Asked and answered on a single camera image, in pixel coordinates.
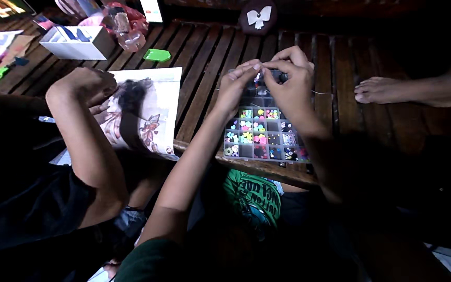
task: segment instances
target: wooden slat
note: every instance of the wooden slat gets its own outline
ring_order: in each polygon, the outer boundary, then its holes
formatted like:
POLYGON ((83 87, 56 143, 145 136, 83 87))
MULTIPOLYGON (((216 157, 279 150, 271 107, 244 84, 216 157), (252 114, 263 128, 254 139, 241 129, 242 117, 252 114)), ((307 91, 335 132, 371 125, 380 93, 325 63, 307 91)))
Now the wooden slat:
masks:
POLYGON ((29 87, 43 80, 43 75, 46 74, 49 69, 59 61, 55 55, 52 55, 48 60, 46 60, 39 68, 26 79, 22 81, 19 87, 17 87, 14 91, 11 91, 10 94, 13 95, 22 95, 29 87))
POLYGON ((245 45, 245 35, 241 31, 236 31, 236 35, 234 36, 233 44, 230 47, 229 54, 225 59, 224 67, 222 68, 220 78, 217 81, 217 87, 213 91, 213 94, 210 99, 210 104, 208 105, 208 109, 206 110, 206 116, 210 113, 210 111, 215 106, 215 102, 217 101, 218 90, 220 89, 220 83, 222 76, 227 74, 230 69, 234 69, 239 65, 240 55, 243 46, 245 45))
MULTIPOLYGON (((153 45, 154 41, 159 36, 162 29, 163 29, 163 27, 158 26, 152 30, 149 30, 149 33, 147 34, 146 42, 145 42, 144 46, 137 52, 123 51, 119 55, 119 57, 116 59, 116 61, 114 61, 114 63, 112 63, 112 65, 109 67, 108 71, 118 71, 118 70, 125 69, 124 68, 125 65, 128 66, 130 61, 132 61, 131 60, 132 57, 140 56, 140 59, 141 59, 142 56, 144 56, 145 53, 147 52, 147 49, 149 49, 153 45)), ((140 59, 139 60, 137 60, 137 58, 134 59, 135 64, 134 64, 133 68, 135 68, 136 65, 140 62, 140 59)))
POLYGON ((422 112, 430 135, 451 136, 451 107, 422 106, 422 112))
POLYGON ((208 26, 197 25, 192 32, 191 37, 185 42, 184 49, 182 49, 177 61, 173 64, 174 67, 182 67, 182 83, 191 67, 191 61, 194 58, 194 55, 199 51, 199 46, 203 42, 208 29, 208 26))
MULTIPOLYGON (((356 83, 372 76, 377 76, 378 73, 372 64, 372 59, 370 57, 368 39, 355 38, 352 42, 354 58, 356 59, 356 68, 358 70, 358 81, 356 81, 356 83)), ((363 112, 367 135, 389 148, 394 147, 387 106, 375 103, 358 104, 358 106, 361 107, 363 112)))
POLYGON ((135 52, 135 54, 130 58, 130 60, 123 69, 124 70, 136 69, 140 65, 141 61, 144 59, 144 55, 146 54, 147 49, 151 48, 154 45, 154 43, 159 38, 162 31, 163 31, 162 26, 157 26, 154 29, 152 29, 149 36, 145 39, 144 47, 135 52))
POLYGON ((293 45, 295 45, 295 34, 287 31, 282 32, 278 50, 281 51, 293 45))
POLYGON ((123 48, 119 45, 116 45, 116 47, 114 47, 114 54, 110 55, 107 60, 99 61, 95 68, 98 70, 106 71, 111 66, 111 64, 118 59, 119 55, 121 55, 122 52, 123 48))
POLYGON ((51 56, 51 53, 43 46, 39 46, 31 51, 26 56, 26 58, 29 58, 27 65, 15 67, 0 80, 0 93, 8 93, 49 56, 51 56))
POLYGON ((212 87, 215 84, 217 74, 221 70, 222 61, 226 56, 227 50, 229 48, 230 41, 232 39, 232 32, 224 32, 213 52, 210 63, 204 69, 204 75, 201 82, 196 90, 196 94, 192 99, 191 106, 185 114, 182 126, 179 129, 176 139, 184 142, 191 142, 194 134, 194 130, 197 127, 197 122, 203 111, 203 107, 206 104, 208 95, 210 94, 212 87))
MULTIPOLYGON (((407 78, 397 62, 384 49, 377 49, 377 55, 381 76, 395 79, 407 78)), ((387 105, 387 109, 399 150, 412 155, 420 153, 427 135, 420 106, 410 103, 397 103, 387 105)))
MULTIPOLYGON (((164 29, 163 34, 158 39, 158 42, 154 45, 154 49, 166 49, 168 43, 170 42, 171 37, 177 31, 179 24, 177 22, 172 22, 170 25, 164 29)), ((154 67, 156 62, 154 61, 144 61, 139 69, 151 69, 154 67)))
POLYGON ((330 40, 327 36, 318 35, 317 59, 315 72, 314 110, 323 125, 332 131, 332 74, 330 57, 330 40))
POLYGON ((362 115, 354 99, 354 71, 347 38, 335 38, 335 75, 340 133, 363 131, 362 115))
MULTIPOLYGON (((176 118, 177 123, 179 123, 179 120, 181 119, 182 114, 189 102, 189 98, 191 97, 192 91, 194 90, 196 83, 198 82, 199 77, 201 76, 201 73, 203 73, 206 61, 210 56, 211 49, 213 48, 218 39, 218 35, 221 29, 222 28, 220 26, 212 26, 210 28, 208 36, 206 36, 206 39, 204 40, 203 45, 201 46, 201 49, 199 50, 199 53, 196 56, 196 59, 192 63, 189 73, 185 77, 184 83, 180 87, 179 106, 177 108, 177 118, 176 118)), ((222 36, 232 36, 233 33, 234 29, 228 28, 224 30, 222 36)))
POLYGON ((191 30, 192 30, 192 25, 189 25, 189 24, 182 25, 182 27, 179 29, 179 32, 177 33, 177 35, 175 35, 175 38, 173 38, 170 45, 166 49, 166 50, 168 50, 168 52, 170 52, 171 58, 166 62, 158 63, 156 68, 167 68, 167 67, 171 66, 172 63, 174 63, 177 60, 177 54, 182 49, 185 39, 187 38, 187 36, 191 32, 191 30))
POLYGON ((260 55, 261 62, 271 61, 276 54, 276 46, 278 45, 278 37, 275 35, 268 35, 262 44, 262 54, 260 55))
POLYGON ((260 48, 260 40, 261 38, 259 36, 248 36, 247 48, 245 49, 245 53, 241 59, 241 64, 257 59, 257 54, 259 54, 260 48))
POLYGON ((43 74, 39 80, 35 81, 24 94, 28 96, 45 95, 46 91, 53 83, 69 74, 72 69, 78 67, 82 62, 82 60, 59 60, 50 70, 43 74))

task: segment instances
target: bare foot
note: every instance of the bare foot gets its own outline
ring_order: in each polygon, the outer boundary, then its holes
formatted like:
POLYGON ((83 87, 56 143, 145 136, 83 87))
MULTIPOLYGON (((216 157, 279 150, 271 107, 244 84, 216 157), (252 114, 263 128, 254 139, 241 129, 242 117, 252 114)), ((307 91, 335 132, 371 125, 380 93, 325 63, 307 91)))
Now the bare foot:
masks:
POLYGON ((448 77, 397 80, 374 76, 354 89, 360 103, 419 102, 434 107, 451 107, 451 79, 448 77))

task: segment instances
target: wooden slatted table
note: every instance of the wooden slatted table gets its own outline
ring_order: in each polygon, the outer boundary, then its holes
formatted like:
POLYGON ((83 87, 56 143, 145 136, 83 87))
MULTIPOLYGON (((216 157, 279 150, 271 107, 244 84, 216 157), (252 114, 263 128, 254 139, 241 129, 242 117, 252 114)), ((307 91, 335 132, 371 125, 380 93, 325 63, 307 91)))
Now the wooden slatted table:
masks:
MULTIPOLYGON (((0 31, 16 29, 39 34, 29 20, 0 25, 0 31)), ((39 45, 38 37, 28 50, 30 62, 6 74, 0 81, 0 93, 42 96, 52 83, 78 66, 106 71, 183 67, 174 145, 185 150, 214 106, 223 74, 245 61, 268 61, 278 50, 299 45, 316 65, 314 90, 318 93, 311 94, 314 109, 336 136, 363 132, 385 146, 415 155, 423 149, 428 135, 451 135, 451 108, 356 103, 353 90, 360 81, 371 76, 406 78, 391 56, 370 38, 291 31, 260 38, 244 35, 232 26, 178 20, 165 27, 152 26, 146 38, 145 46, 136 53, 117 46, 106 61, 77 61, 57 59, 39 45), (148 48, 166 49, 172 58, 164 63, 144 61, 148 48)), ((317 183, 316 177, 307 174, 305 164, 284 167, 271 162, 232 160, 223 156, 221 146, 218 148, 216 160, 228 167, 299 187, 317 183)))

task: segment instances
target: dark shirt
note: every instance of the dark shirt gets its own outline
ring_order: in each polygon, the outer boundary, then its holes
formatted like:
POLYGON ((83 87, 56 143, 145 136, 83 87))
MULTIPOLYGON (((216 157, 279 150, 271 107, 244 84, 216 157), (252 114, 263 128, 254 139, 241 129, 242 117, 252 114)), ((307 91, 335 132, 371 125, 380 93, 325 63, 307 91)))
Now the dark shirt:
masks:
POLYGON ((116 274, 116 282, 175 281, 182 275, 179 266, 183 249, 168 239, 152 239, 136 247, 116 274))

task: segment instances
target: hand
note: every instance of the hand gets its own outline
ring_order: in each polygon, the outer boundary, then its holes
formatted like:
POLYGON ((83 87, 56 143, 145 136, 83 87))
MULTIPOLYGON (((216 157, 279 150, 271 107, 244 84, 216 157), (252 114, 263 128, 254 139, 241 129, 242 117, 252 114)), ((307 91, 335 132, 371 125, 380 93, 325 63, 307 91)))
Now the hand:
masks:
POLYGON ((213 110, 226 113, 229 119, 232 119, 238 110, 243 89, 248 81, 253 80, 259 73, 261 66, 260 61, 254 59, 239 65, 234 71, 224 75, 213 110))
POLYGON ((280 110, 292 122, 296 122, 307 112, 312 111, 311 88, 312 72, 288 61, 278 60, 264 63, 264 82, 280 110), (279 69, 288 74, 288 80, 278 84, 269 69, 279 69))
POLYGON ((263 66, 264 82, 271 96, 297 131, 306 136, 328 138, 328 130, 311 105, 312 71, 283 60, 266 62, 263 66), (287 73, 288 80, 283 84, 276 83, 269 68, 287 73))
POLYGON ((92 108, 90 111, 93 110, 92 113, 96 114, 105 110, 101 104, 114 93, 116 87, 113 74, 80 67, 50 86, 47 96, 72 94, 74 98, 92 108))
POLYGON ((305 68, 309 70, 311 73, 314 73, 314 64, 307 59, 305 53, 302 52, 302 50, 300 50, 300 48, 297 45, 279 51, 271 59, 271 61, 278 60, 287 60, 292 64, 296 65, 297 67, 305 68))

